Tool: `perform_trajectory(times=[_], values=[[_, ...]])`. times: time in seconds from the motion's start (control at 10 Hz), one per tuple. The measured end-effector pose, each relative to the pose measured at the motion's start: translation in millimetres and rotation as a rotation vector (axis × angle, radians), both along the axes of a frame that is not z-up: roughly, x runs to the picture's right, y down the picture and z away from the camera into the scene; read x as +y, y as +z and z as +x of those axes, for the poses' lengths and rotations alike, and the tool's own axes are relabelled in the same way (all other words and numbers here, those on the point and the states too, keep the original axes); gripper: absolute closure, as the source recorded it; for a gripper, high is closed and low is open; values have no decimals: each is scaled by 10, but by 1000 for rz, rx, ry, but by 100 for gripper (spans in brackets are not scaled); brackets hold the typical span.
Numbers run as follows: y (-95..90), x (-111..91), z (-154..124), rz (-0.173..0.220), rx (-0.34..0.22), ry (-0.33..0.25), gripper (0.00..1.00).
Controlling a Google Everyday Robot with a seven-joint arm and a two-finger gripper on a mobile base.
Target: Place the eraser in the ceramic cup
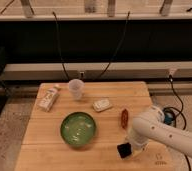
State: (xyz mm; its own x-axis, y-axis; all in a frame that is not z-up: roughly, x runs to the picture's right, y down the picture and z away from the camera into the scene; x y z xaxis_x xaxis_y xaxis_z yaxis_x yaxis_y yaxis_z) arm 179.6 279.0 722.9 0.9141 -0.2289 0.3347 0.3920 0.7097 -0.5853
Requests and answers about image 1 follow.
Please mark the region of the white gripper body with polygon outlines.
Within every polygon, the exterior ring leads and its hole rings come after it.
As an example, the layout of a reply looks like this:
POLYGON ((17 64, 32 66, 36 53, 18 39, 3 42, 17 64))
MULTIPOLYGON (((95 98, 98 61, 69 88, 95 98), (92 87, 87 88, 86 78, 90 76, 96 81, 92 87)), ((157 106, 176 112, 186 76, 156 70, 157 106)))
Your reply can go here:
POLYGON ((148 144, 148 138, 141 135, 133 128, 130 128, 128 130, 127 141, 131 144, 133 154, 139 154, 148 144))

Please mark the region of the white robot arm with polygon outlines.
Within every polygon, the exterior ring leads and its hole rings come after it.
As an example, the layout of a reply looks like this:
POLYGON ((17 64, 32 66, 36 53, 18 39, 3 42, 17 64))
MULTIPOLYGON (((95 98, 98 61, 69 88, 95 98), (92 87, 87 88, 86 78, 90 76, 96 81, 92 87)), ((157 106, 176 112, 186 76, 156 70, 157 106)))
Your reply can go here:
POLYGON ((163 111, 157 106, 150 106, 136 115, 127 134, 131 147, 141 150, 152 139, 192 158, 192 132, 169 126, 164 119, 163 111))

